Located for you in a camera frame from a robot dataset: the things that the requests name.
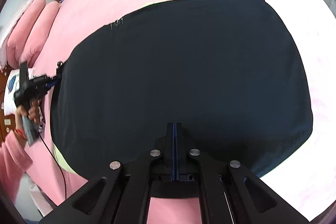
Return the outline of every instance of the dark fabric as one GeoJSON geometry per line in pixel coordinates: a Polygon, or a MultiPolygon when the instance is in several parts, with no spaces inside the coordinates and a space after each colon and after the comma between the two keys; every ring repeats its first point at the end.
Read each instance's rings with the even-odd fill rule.
{"type": "Polygon", "coordinates": [[[258,176],[307,140],[305,70],[264,0],[150,5],[73,50],[53,92],[51,134],[75,172],[90,179],[113,160],[135,160],[168,122],[258,176]]]}

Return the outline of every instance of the pillow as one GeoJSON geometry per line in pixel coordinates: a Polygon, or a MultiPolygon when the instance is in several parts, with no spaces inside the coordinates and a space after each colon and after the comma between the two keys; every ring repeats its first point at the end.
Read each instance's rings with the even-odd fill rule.
{"type": "Polygon", "coordinates": [[[14,69],[19,68],[19,57],[45,3],[45,0],[33,0],[9,36],[6,46],[7,62],[14,69]]]}
{"type": "Polygon", "coordinates": [[[7,63],[7,55],[6,55],[6,45],[9,36],[11,35],[12,31],[14,30],[14,27],[16,23],[19,21],[19,19],[22,17],[23,13],[28,9],[28,7],[31,5],[33,0],[28,0],[27,2],[23,3],[21,7],[18,9],[18,11],[14,14],[11,21],[6,26],[3,36],[0,40],[0,70],[4,69],[7,63]]]}
{"type": "Polygon", "coordinates": [[[54,23],[58,10],[59,3],[56,1],[50,2],[43,9],[33,28],[31,29],[26,45],[24,46],[22,54],[20,55],[19,63],[27,61],[29,68],[34,65],[45,42],[47,41],[50,29],[54,23]]]}
{"type": "MultiPolygon", "coordinates": [[[[28,69],[29,79],[34,77],[34,68],[28,69]]],[[[4,97],[4,115],[15,114],[16,106],[14,103],[14,92],[19,89],[20,82],[20,70],[14,69],[10,72],[6,88],[5,88],[5,97],[4,97]]]]}

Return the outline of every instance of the hand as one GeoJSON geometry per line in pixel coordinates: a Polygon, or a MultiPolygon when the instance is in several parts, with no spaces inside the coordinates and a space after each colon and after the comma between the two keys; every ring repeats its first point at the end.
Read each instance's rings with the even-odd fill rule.
{"type": "Polygon", "coordinates": [[[27,116],[28,115],[29,120],[32,120],[35,123],[40,122],[40,110],[39,110],[38,101],[36,99],[34,99],[30,102],[30,105],[31,105],[31,108],[29,109],[28,113],[22,105],[19,106],[16,109],[16,112],[15,112],[16,129],[23,130],[21,116],[27,116]]]}

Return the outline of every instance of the gray handle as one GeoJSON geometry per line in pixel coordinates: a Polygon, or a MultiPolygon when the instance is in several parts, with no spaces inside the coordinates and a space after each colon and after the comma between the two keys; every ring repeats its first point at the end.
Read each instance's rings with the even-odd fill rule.
{"type": "Polygon", "coordinates": [[[22,116],[22,124],[26,133],[28,145],[31,146],[39,138],[37,125],[29,120],[27,116],[22,116]]]}

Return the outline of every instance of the wooden furniture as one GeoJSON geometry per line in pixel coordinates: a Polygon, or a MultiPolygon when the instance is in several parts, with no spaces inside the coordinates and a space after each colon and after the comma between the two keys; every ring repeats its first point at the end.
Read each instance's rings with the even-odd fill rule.
{"type": "Polygon", "coordinates": [[[5,140],[6,135],[10,132],[10,130],[15,129],[15,116],[9,115],[5,116],[3,112],[3,102],[5,96],[5,89],[7,85],[7,79],[9,77],[9,73],[12,68],[8,65],[0,72],[0,141],[3,142],[5,140]]]}

